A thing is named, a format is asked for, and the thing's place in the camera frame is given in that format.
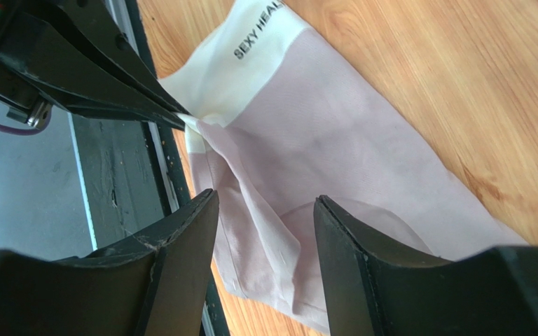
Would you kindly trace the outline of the pink underwear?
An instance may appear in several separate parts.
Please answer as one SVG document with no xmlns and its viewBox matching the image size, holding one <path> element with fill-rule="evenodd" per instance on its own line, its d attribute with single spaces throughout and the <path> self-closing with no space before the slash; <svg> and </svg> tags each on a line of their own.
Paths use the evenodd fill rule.
<svg viewBox="0 0 538 336">
<path fill-rule="evenodd" d="M 236 1 L 160 83 L 186 109 L 195 190 L 218 192 L 214 259 L 233 295 L 334 332 L 313 220 L 320 195 L 447 260 L 525 243 L 282 1 Z"/>
</svg>

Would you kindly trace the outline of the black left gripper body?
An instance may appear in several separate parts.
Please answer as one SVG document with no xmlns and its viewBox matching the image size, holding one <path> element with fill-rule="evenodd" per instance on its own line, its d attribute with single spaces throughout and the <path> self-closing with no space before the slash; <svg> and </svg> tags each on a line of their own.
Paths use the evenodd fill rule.
<svg viewBox="0 0 538 336">
<path fill-rule="evenodd" d="M 0 42 L 17 29 L 11 22 L 22 1 L 0 1 Z M 7 105 L 7 117 L 28 126 L 29 131 L 47 128 L 53 105 L 21 75 L 0 62 L 0 102 Z"/>
</svg>

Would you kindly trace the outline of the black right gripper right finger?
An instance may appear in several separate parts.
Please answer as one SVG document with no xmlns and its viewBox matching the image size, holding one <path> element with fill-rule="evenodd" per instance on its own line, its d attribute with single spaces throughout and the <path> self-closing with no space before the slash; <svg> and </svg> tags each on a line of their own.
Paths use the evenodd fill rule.
<svg viewBox="0 0 538 336">
<path fill-rule="evenodd" d="M 332 335 L 538 335 L 538 246 L 453 262 L 367 226 L 326 195 L 313 217 Z"/>
</svg>

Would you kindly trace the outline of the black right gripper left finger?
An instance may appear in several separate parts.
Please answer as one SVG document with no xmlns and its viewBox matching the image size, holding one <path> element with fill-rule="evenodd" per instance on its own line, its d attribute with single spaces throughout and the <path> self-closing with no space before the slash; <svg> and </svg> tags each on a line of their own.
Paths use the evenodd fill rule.
<svg viewBox="0 0 538 336">
<path fill-rule="evenodd" d="M 82 258 L 0 250 L 0 335 L 198 335 L 218 217 L 207 189 Z"/>
</svg>

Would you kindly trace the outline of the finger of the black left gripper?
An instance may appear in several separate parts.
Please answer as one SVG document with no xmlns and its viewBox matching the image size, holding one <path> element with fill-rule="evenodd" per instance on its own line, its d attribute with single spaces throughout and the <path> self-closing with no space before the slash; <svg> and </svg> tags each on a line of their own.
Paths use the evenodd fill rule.
<svg viewBox="0 0 538 336">
<path fill-rule="evenodd" d="M 48 101 L 86 118 L 183 130 L 185 108 L 149 71 L 106 9 L 17 9 L 0 63 Z"/>
<path fill-rule="evenodd" d="M 108 1 L 53 1 L 53 24 L 81 55 L 86 78 L 71 92 L 112 114 L 185 114 L 132 47 Z"/>
</svg>

